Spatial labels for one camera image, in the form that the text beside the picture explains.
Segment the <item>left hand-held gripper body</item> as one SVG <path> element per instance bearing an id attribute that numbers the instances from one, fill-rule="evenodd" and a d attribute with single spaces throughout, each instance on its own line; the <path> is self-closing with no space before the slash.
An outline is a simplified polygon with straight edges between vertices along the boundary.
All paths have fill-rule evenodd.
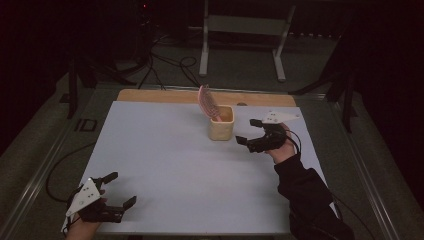
<path id="1" fill-rule="evenodd" d="M 124 208 L 107 206 L 101 198 L 101 187 L 109 182 L 106 177 L 89 178 L 71 198 L 65 216 L 71 218 L 78 214 L 84 222 L 120 223 Z"/>

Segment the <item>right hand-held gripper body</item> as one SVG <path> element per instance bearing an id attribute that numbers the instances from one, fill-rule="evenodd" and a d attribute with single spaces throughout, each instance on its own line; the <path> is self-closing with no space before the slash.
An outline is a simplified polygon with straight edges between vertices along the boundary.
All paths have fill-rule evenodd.
<path id="1" fill-rule="evenodd" d="M 296 115 L 281 113 L 276 111 L 268 112 L 261 121 L 264 123 L 264 135 L 256 139 L 250 139 L 247 142 L 248 150 L 253 153 L 261 153 L 268 150 L 280 148 L 286 139 L 289 139 L 294 145 L 297 152 L 300 152 L 300 143 L 296 143 L 291 137 L 288 136 L 282 124 L 285 121 L 297 119 Z"/>

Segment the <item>beige square cup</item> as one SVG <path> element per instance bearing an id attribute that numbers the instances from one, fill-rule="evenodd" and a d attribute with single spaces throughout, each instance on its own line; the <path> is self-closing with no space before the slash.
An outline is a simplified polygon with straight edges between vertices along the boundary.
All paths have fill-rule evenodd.
<path id="1" fill-rule="evenodd" d="M 228 141 L 233 136 L 235 122 L 233 108 L 219 105 L 219 115 L 209 122 L 208 137 L 213 141 Z"/>

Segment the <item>pink hairbrush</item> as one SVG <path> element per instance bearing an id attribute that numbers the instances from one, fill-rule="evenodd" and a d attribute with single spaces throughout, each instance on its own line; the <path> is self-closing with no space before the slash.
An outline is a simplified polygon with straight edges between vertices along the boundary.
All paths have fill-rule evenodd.
<path id="1" fill-rule="evenodd" d="M 198 104 L 203 113 L 211 120 L 221 122 L 221 115 L 208 85 L 201 85 L 198 91 Z"/>

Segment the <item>person's left hand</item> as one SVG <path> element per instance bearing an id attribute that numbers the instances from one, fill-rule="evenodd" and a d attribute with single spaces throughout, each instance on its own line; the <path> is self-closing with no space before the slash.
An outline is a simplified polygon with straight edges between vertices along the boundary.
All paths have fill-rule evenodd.
<path id="1" fill-rule="evenodd" d="M 65 240 L 92 240 L 100 226 L 101 222 L 85 222 L 75 213 Z"/>

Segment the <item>person's right hand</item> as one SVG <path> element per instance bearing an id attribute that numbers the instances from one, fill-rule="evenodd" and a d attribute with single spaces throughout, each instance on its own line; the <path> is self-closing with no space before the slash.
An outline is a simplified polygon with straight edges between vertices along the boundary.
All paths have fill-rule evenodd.
<path id="1" fill-rule="evenodd" d="M 286 139 L 284 144 L 278 148 L 267 151 L 275 164 L 280 164 L 296 154 L 295 145 Z"/>

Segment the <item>white table mat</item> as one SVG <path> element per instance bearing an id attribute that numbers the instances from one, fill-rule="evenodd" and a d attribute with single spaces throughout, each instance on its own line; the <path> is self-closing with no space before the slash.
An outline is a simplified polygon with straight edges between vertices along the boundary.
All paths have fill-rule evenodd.
<path id="1" fill-rule="evenodd" d="M 195 104 L 116 101 L 83 176 L 112 172 L 108 204 L 137 199 L 103 234 L 274 235 L 289 230 L 289 203 L 273 161 L 236 140 L 212 141 Z"/>

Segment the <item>black stand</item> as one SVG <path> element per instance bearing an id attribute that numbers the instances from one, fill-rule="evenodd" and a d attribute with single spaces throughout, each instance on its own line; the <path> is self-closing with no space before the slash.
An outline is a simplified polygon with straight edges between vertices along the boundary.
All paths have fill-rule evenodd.
<path id="1" fill-rule="evenodd" d="M 339 38 L 319 78 L 300 89 L 289 91 L 289 94 L 297 96 L 304 95 L 320 86 L 330 83 L 330 87 L 325 94 L 325 99 L 328 102 L 335 103 L 341 96 L 344 96 L 342 123 L 346 131 L 351 133 L 352 99 L 356 72 L 350 60 L 348 45 L 349 34 L 344 32 Z"/>
<path id="2" fill-rule="evenodd" d="M 81 79 L 84 86 L 94 88 L 97 80 L 94 77 L 94 72 L 104 74 L 112 80 L 122 85 L 135 85 L 125 78 L 125 75 L 130 75 L 140 70 L 141 67 L 136 65 L 124 70 L 116 70 L 106 64 L 102 64 L 88 55 L 71 56 L 68 61 L 68 92 L 60 99 L 61 103 L 68 104 L 67 118 L 71 119 L 78 110 L 78 80 Z"/>

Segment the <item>white metal stand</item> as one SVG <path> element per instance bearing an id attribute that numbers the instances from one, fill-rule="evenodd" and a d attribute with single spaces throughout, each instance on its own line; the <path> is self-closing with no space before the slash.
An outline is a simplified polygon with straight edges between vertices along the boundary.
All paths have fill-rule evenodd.
<path id="1" fill-rule="evenodd" d="M 208 74 L 209 60 L 209 33 L 225 32 L 240 34 L 258 34 L 279 36 L 279 45 L 272 50 L 275 71 L 278 82 L 286 81 L 281 54 L 289 35 L 290 26 L 296 10 L 295 5 L 289 7 L 287 16 L 283 20 L 252 18 L 239 16 L 214 15 L 209 13 L 209 0 L 203 0 L 203 27 L 202 27 L 202 50 L 200 56 L 199 75 L 205 77 Z"/>

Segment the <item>dark equipment with red light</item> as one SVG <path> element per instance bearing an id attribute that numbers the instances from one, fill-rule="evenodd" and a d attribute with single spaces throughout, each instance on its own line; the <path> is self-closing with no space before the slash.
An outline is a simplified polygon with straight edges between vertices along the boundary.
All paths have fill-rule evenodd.
<path id="1" fill-rule="evenodd" d="M 155 0 L 133 0 L 136 28 L 142 37 L 153 37 L 157 28 Z"/>

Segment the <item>metal floor rail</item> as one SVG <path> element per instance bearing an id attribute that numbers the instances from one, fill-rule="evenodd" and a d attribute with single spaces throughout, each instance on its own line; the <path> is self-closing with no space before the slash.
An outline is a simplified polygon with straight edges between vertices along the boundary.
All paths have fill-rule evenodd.
<path id="1" fill-rule="evenodd" d="M 385 240 L 400 240 L 397 229 L 395 228 L 391 217 L 387 211 L 383 199 L 381 198 L 376 185 L 368 171 L 363 156 L 354 141 L 351 134 L 345 129 L 341 120 L 342 109 L 338 103 L 328 104 L 330 111 L 335 118 L 338 129 L 342 132 L 346 139 L 349 149 L 353 155 L 353 164 L 356 168 L 358 177 L 370 202 L 371 208 L 374 212 L 376 220 L 380 226 L 381 232 Z"/>
<path id="2" fill-rule="evenodd" d="M 76 122 L 66 104 L 50 99 L 0 157 L 0 240 L 63 239 L 63 205 L 44 185 Z"/>

